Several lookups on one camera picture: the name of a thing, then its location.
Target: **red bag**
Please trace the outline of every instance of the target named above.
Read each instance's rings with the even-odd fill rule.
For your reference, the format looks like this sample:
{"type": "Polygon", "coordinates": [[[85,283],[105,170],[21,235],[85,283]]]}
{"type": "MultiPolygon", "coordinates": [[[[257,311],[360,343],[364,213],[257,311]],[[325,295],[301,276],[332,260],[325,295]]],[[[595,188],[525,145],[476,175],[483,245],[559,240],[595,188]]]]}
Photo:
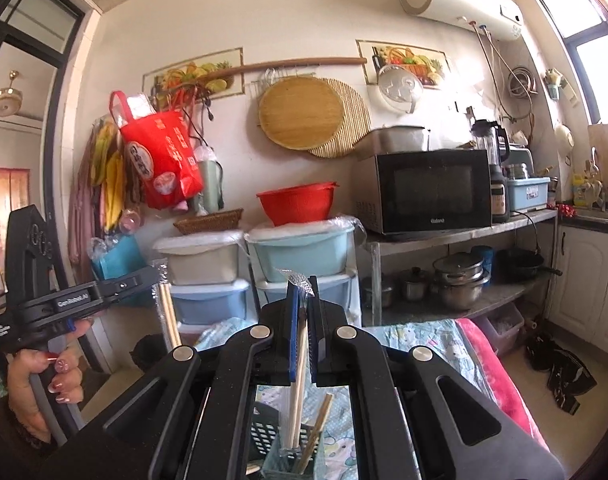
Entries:
{"type": "Polygon", "coordinates": [[[122,91],[111,92],[109,110],[144,184],[149,207],[172,207],[202,190],[201,175],[180,112],[159,112],[135,119],[122,91]],[[113,112],[115,97],[122,106],[120,120],[113,112]]]}

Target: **round wooden cutting board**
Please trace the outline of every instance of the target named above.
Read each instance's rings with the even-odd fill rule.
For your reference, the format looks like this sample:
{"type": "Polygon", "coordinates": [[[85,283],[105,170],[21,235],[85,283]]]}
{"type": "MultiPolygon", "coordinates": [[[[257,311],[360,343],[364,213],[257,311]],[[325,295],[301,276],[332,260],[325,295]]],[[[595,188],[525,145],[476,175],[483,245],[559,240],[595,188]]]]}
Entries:
{"type": "Polygon", "coordinates": [[[341,98],[321,79],[287,77],[260,100],[260,125],[266,136],[289,150],[312,150],[331,140],[343,123],[341,98]]]}
{"type": "Polygon", "coordinates": [[[369,109],[361,95],[343,81],[328,78],[322,81],[326,81],[339,94],[344,107],[344,120],[331,140],[309,150],[309,153],[322,158],[337,158],[348,155],[357,141],[370,131],[369,109]]]}

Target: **hand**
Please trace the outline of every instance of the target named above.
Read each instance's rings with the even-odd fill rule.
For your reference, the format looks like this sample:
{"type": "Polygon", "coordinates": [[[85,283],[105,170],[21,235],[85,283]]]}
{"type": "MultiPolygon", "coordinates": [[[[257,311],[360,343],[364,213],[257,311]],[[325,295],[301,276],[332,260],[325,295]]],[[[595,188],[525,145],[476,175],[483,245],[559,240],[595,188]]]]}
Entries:
{"type": "MultiPolygon", "coordinates": [[[[91,325],[90,320],[76,321],[76,330],[66,334],[66,341],[71,342],[84,335],[91,325]]],[[[37,350],[21,350],[8,365],[8,406],[15,413],[20,424],[44,442],[50,442],[50,431],[37,407],[29,376],[43,372],[51,364],[57,374],[48,389],[51,393],[58,394],[56,402],[61,404],[81,402],[84,398],[81,386],[82,372],[78,368],[79,355],[75,347],[66,348],[59,355],[37,350]]]]}

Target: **blender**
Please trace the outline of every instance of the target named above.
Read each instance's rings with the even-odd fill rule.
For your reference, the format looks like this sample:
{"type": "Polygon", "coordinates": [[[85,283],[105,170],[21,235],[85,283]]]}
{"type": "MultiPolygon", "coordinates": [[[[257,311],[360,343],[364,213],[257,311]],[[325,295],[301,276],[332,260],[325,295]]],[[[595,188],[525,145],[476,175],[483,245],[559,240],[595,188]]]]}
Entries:
{"type": "Polygon", "coordinates": [[[501,171],[501,163],[510,155],[510,143],[506,130],[497,121],[477,120],[471,128],[475,148],[486,150],[490,171],[490,209],[492,222],[505,222],[510,218],[506,177],[501,171]],[[500,137],[504,140],[506,152],[500,155],[500,137]]]}

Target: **blender handle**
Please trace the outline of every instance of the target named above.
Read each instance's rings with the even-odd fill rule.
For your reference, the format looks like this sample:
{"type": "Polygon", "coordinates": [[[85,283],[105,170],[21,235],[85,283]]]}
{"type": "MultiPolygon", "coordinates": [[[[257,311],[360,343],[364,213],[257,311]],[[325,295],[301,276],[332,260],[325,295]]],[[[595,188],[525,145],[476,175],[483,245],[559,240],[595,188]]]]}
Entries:
{"type": "Polygon", "coordinates": [[[500,162],[504,162],[504,160],[506,160],[509,156],[510,156],[510,142],[508,142],[508,134],[506,133],[506,130],[504,128],[502,128],[501,126],[499,126],[496,130],[497,132],[497,149],[500,152],[500,162]],[[499,150],[499,138],[503,137],[505,145],[506,145],[506,153],[503,154],[503,156],[501,155],[501,151],[499,150]]]}

